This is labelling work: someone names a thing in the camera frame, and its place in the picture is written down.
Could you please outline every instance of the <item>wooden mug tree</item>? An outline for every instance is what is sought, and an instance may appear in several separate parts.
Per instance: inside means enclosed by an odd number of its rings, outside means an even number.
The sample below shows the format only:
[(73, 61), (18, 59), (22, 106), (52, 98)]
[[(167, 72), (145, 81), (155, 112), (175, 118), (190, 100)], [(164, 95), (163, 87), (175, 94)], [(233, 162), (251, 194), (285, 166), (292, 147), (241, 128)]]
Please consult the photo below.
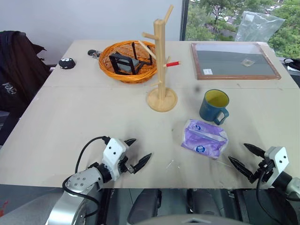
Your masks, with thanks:
[(147, 96), (147, 103), (151, 109), (158, 112), (167, 112), (173, 109), (177, 103), (176, 93), (165, 87), (165, 73), (169, 66), (175, 66), (180, 62), (169, 63), (170, 57), (165, 59), (165, 25), (173, 10), (171, 5), (163, 20), (157, 19), (154, 21), (154, 35), (143, 32), (145, 38), (155, 40), (155, 53), (154, 54), (147, 46), (139, 41), (140, 45), (156, 60), (158, 82), (152, 86), (158, 85), (158, 88), (153, 89)]

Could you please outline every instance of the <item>blue mug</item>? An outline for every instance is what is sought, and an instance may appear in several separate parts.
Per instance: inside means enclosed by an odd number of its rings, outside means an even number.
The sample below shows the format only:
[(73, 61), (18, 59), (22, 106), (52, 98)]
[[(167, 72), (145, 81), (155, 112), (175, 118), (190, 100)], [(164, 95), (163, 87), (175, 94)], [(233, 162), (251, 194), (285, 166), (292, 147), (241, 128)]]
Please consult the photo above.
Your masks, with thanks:
[[(200, 107), (199, 114), (206, 121), (214, 121), (220, 125), (229, 116), (229, 112), (225, 109), (229, 104), (229, 97), (222, 91), (212, 89), (205, 93), (203, 102)], [(224, 117), (219, 120), (218, 117), (223, 114)]]

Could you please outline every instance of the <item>plastic bag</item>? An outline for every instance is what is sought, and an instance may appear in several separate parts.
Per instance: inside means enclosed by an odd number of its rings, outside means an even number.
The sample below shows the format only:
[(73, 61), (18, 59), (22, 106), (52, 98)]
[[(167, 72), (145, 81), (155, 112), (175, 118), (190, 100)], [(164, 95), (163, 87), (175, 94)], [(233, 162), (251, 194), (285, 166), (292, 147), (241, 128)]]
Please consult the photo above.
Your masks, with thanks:
[(181, 146), (186, 149), (218, 158), (227, 144), (227, 134), (220, 127), (199, 120), (189, 120), (185, 125)]
[(268, 42), (284, 21), (273, 15), (244, 11), (234, 41)]

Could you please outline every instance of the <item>blue logo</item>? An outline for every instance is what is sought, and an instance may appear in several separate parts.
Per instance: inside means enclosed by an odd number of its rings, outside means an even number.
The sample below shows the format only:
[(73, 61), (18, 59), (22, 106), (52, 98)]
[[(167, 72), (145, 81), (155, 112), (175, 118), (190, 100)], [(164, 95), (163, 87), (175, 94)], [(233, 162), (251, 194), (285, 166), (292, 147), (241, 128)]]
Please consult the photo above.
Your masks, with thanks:
[(205, 152), (205, 147), (202, 145), (199, 145), (196, 147), (196, 152)]

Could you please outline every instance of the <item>table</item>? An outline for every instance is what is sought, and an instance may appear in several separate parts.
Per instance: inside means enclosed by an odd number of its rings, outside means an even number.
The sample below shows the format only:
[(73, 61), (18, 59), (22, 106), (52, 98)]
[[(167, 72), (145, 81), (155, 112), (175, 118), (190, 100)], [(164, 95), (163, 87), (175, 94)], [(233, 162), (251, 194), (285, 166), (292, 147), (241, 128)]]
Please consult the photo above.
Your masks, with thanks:
[[(265, 150), (285, 146), (290, 164), (286, 172), (300, 176), (300, 90), (262, 44), (282, 78), (267, 81), (197, 81), (190, 42), (166, 42), (166, 55), (182, 65), (167, 71), (166, 85), (178, 95), (176, 107), (164, 113), (146, 103), (148, 82), (128, 85), (106, 76), (89, 49), (102, 50), (114, 41), (75, 41), (64, 57), (72, 57), (71, 70), (56, 68), (0, 150), (0, 183), (60, 187), (74, 173), (81, 148), (96, 136), (137, 138), (128, 152), (130, 163), (152, 152), (137, 174), (123, 174), (106, 187), (115, 188), (253, 188), (233, 168), (228, 156), (244, 162), (253, 172), (260, 158), (243, 143)], [(230, 116), (221, 126), (229, 144), (218, 160), (180, 147), (183, 125), (201, 119), (204, 93), (221, 89), (230, 97)], [(84, 153), (79, 170), (100, 161), (104, 143), (99, 140)]]

